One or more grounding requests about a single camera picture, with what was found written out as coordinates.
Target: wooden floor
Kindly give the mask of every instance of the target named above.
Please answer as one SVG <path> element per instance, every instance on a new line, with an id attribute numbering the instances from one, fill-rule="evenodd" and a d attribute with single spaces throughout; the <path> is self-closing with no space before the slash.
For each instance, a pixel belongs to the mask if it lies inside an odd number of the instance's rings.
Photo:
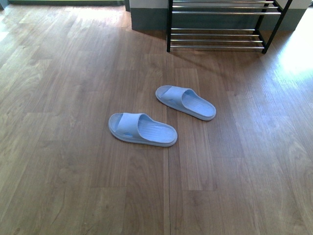
<path id="1" fill-rule="evenodd" d="M 166 52 L 125 7 L 0 12 L 0 235 L 313 235 L 313 11 L 268 53 Z M 201 121 L 162 85 L 216 106 Z M 114 113 L 174 126 L 117 140 Z"/>

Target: slipper strap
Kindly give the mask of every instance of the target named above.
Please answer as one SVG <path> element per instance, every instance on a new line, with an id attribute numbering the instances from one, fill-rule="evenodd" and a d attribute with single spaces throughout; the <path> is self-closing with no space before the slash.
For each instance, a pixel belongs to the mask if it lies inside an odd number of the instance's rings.
<path id="1" fill-rule="evenodd" d="M 182 95 L 188 90 L 190 89 L 172 86 L 162 95 L 162 99 L 165 99 L 167 101 L 173 100 L 177 105 L 185 107 L 182 103 Z"/>
<path id="2" fill-rule="evenodd" d="M 141 115 L 143 114 L 123 113 L 116 131 L 122 135 L 129 133 L 136 139 L 143 139 L 138 130 L 138 122 Z"/>

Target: shoe rack shelf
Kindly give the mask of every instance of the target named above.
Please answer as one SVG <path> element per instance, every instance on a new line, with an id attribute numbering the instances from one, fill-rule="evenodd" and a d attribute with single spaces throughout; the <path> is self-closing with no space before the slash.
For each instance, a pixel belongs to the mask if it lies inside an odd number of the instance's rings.
<path id="1" fill-rule="evenodd" d="M 171 48 L 254 49 L 265 54 L 286 15 L 292 0 L 282 7 L 276 0 L 169 0 L 167 17 L 167 52 Z M 177 28 L 172 27 L 176 15 L 258 16 L 254 28 Z M 260 26 L 266 15 L 279 16 L 266 41 Z"/>

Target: slipper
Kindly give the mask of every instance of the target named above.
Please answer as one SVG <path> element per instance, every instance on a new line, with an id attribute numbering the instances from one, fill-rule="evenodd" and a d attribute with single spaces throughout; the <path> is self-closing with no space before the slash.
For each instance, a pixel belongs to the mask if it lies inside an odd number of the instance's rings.
<path id="1" fill-rule="evenodd" d="M 116 138 L 132 143 L 169 147 L 177 140 L 172 126 L 154 121 L 146 114 L 113 114 L 109 129 Z"/>
<path id="2" fill-rule="evenodd" d="M 209 121 L 216 115 L 213 104 L 189 88 L 161 86 L 156 90 L 156 97 L 163 104 L 201 120 Z"/>

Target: black metal frame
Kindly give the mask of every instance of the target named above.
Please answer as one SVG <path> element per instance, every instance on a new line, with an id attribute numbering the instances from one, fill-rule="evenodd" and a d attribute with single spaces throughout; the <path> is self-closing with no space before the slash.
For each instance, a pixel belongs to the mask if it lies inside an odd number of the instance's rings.
<path id="1" fill-rule="evenodd" d="M 173 3 L 237 3 L 237 4 L 245 4 L 245 3 L 262 3 L 264 4 L 263 7 L 201 7 L 201 9 L 203 10 L 204 8 L 206 9 L 212 9 L 214 8 L 215 10 L 217 9 L 218 11 L 184 11 L 185 8 L 197 8 L 195 6 L 173 6 Z M 265 54 L 269 48 L 269 46 L 271 45 L 277 30 L 279 28 L 279 26 L 281 25 L 281 22 L 283 21 L 283 18 L 285 17 L 290 5 L 292 3 L 292 0 L 288 0 L 285 7 L 282 8 L 279 3 L 277 2 L 277 0 L 259 0 L 259 1 L 251 1 L 251 0 L 229 0 L 229 1 L 220 1 L 220 0 L 209 0 L 209 1 L 205 1 L 205 0 L 200 0 L 200 1 L 192 1 L 192 0 L 168 0 L 168 16 L 167 16 L 167 52 L 171 51 L 171 47 L 190 47 L 190 48 L 239 48 L 239 49 L 243 49 L 243 48 L 247 48 L 247 49 L 262 49 L 262 53 Z M 178 8 L 178 9 L 182 9 L 182 11 L 173 11 L 173 8 Z M 223 9 L 234 9 L 237 12 L 229 12 L 229 11 L 219 11 L 219 10 L 223 10 Z M 240 10 L 247 10 L 247 9 L 255 9 L 256 11 L 254 12 L 247 12 L 247 11 L 240 11 Z M 275 9 L 276 11 L 273 12 L 268 12 L 269 9 Z M 199 45 L 178 45 L 178 46 L 174 46 L 172 45 L 172 42 L 175 41 L 180 41 L 180 42 L 225 42 L 225 43 L 229 43 L 229 42 L 233 42 L 233 43 L 242 43 L 245 42 L 247 43 L 248 41 L 243 41 L 243 40 L 222 40 L 222 41 L 218 41 L 218 40 L 192 40 L 192 39 L 176 39 L 173 40 L 172 39 L 172 35 L 180 35 L 180 36 L 186 36 L 186 35 L 193 35 L 193 36 L 197 36 L 197 35 L 201 35 L 203 36 L 204 34 L 186 34 L 186 33 L 181 33 L 181 34 L 173 34 L 173 30 L 200 30 L 200 29 L 183 29 L 183 28 L 172 28 L 172 18 L 173 18 L 173 13 L 174 14 L 214 14 L 214 15 L 259 15 L 258 21 L 256 23 L 256 26 L 254 29 L 238 29 L 237 31 L 241 31 L 241 32 L 245 32 L 246 30 L 248 31 L 252 31 L 252 35 L 250 36 L 257 36 L 259 38 L 260 41 L 249 41 L 249 43 L 255 43 L 255 42 L 259 42 L 262 44 L 262 46 L 199 46 Z M 260 32 L 260 26 L 262 24 L 262 21 L 264 19 L 265 15 L 280 15 L 268 41 L 266 42 L 264 37 L 262 36 L 261 32 Z M 219 30 L 219 31 L 223 31 L 223 29 L 202 29 L 204 30 L 204 32 L 206 33 L 207 36 L 211 36 L 211 35 L 216 35 L 216 34 L 210 34 L 207 33 L 208 30 Z M 221 34 L 220 36 L 247 36 L 246 34 L 235 34 L 235 35 L 229 35 L 228 32 L 235 30 L 235 29 L 224 29 L 224 31 L 226 32 L 226 34 Z"/>

